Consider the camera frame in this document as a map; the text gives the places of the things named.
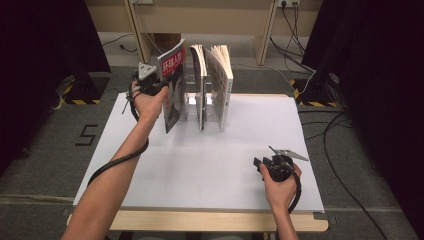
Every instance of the gray carpet floor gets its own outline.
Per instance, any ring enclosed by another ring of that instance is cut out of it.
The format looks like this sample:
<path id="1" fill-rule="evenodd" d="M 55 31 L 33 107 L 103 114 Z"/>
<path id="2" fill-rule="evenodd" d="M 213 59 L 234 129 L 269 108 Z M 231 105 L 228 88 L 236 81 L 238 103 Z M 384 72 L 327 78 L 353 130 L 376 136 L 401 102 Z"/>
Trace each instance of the gray carpet floor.
<path id="1" fill-rule="evenodd" d="M 58 239 L 89 161 L 119 92 L 126 91 L 131 67 L 112 67 L 109 83 L 97 105 L 62 105 L 46 119 L 28 146 L 29 156 L 14 160 L 0 177 L 0 239 Z M 284 71 L 287 79 L 307 78 Z M 234 93 L 293 96 L 290 85 L 270 69 L 234 68 Z M 382 239 L 376 226 L 350 196 L 355 196 L 389 239 L 417 239 L 348 114 L 326 135 L 323 131 L 342 107 L 298 106 L 304 135 L 330 227 L 322 233 L 299 233 L 301 239 Z M 95 135 L 92 144 L 86 134 Z M 208 235 L 210 239 L 248 239 L 246 234 Z M 180 239 L 180 233 L 138 233 L 141 239 Z"/>

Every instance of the forearm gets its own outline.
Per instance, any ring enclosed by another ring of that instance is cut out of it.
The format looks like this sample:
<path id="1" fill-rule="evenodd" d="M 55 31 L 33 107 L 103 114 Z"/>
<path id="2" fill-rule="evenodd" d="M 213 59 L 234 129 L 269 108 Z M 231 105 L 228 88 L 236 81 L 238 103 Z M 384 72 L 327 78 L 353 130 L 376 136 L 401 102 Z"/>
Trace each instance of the forearm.
<path id="1" fill-rule="evenodd" d="M 274 207 L 272 208 L 272 214 L 274 216 L 275 223 L 277 224 L 278 236 L 280 237 L 280 240 L 299 239 L 287 208 Z"/>
<path id="2" fill-rule="evenodd" d="M 156 119 L 140 119 L 112 160 L 143 147 Z M 100 174 L 85 190 L 63 239 L 104 239 L 127 194 L 139 156 Z"/>

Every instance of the right arm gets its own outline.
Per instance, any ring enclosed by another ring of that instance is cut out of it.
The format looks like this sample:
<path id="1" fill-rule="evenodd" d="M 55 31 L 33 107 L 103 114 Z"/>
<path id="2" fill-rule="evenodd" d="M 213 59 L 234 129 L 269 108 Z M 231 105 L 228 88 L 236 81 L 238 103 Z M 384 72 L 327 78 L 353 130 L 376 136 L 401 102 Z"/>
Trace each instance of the right arm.
<path id="1" fill-rule="evenodd" d="M 293 164 L 295 173 L 300 177 L 302 171 Z M 283 182 L 274 182 L 264 164 L 260 165 L 261 174 L 265 183 L 266 199 L 271 207 L 272 215 L 277 224 L 280 240 L 298 240 L 297 233 L 288 212 L 289 205 L 296 193 L 296 182 L 290 176 Z"/>

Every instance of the hand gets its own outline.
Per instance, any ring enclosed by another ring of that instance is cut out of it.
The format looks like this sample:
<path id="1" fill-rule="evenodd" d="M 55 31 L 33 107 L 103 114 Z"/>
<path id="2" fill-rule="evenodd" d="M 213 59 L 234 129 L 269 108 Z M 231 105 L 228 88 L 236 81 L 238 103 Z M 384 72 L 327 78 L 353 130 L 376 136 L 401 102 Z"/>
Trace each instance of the hand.
<path id="1" fill-rule="evenodd" d="M 261 174 L 265 183 L 266 199 L 271 209 L 287 210 L 294 195 L 296 194 L 296 182 L 293 176 L 290 176 L 283 182 L 274 182 L 269 171 L 264 164 L 260 165 Z M 293 163 L 294 172 L 300 177 L 302 171 Z"/>
<path id="2" fill-rule="evenodd" d="M 132 83 L 132 88 L 137 86 L 137 81 Z M 134 105 L 137 109 L 140 119 L 154 119 L 156 120 L 161 111 L 163 99 L 168 95 L 168 86 L 165 86 L 161 91 L 155 96 L 149 96 L 141 93 L 140 91 L 135 91 L 132 93 L 134 99 Z"/>

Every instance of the book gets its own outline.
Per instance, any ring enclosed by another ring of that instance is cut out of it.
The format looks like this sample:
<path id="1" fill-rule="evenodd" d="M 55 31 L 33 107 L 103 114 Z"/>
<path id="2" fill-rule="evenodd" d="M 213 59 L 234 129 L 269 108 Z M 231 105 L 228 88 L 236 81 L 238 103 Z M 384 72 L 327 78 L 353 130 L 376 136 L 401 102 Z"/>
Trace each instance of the book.
<path id="1" fill-rule="evenodd" d="M 193 56 L 193 72 L 196 84 L 196 110 L 199 129 L 204 130 L 206 121 L 206 63 L 203 54 L 203 45 L 192 45 L 190 47 Z"/>
<path id="2" fill-rule="evenodd" d="M 197 78 L 199 80 L 196 80 L 196 85 L 199 82 L 200 86 L 197 87 L 197 89 L 202 91 L 201 94 L 196 93 L 196 95 L 202 96 L 199 102 L 199 105 L 201 106 L 198 107 L 198 109 L 202 110 L 202 114 L 200 114 L 201 118 L 199 118 L 199 126 L 204 125 L 205 117 L 207 116 L 205 112 L 205 85 L 206 82 L 209 81 L 212 86 L 211 99 L 213 109 L 217 116 L 219 129 L 221 131 L 224 131 L 225 121 L 230 105 L 230 96 L 234 78 L 231 69 L 230 53 L 228 47 L 226 45 L 217 45 L 212 46 L 211 50 L 208 50 L 204 46 L 193 45 L 191 46 L 191 49 L 193 49 L 192 53 L 195 53 L 193 54 L 193 64 L 195 66 L 195 79 Z"/>
<path id="3" fill-rule="evenodd" d="M 186 53 L 184 39 L 168 52 L 158 57 L 159 78 L 168 78 L 169 91 L 163 102 L 166 133 L 185 115 Z"/>

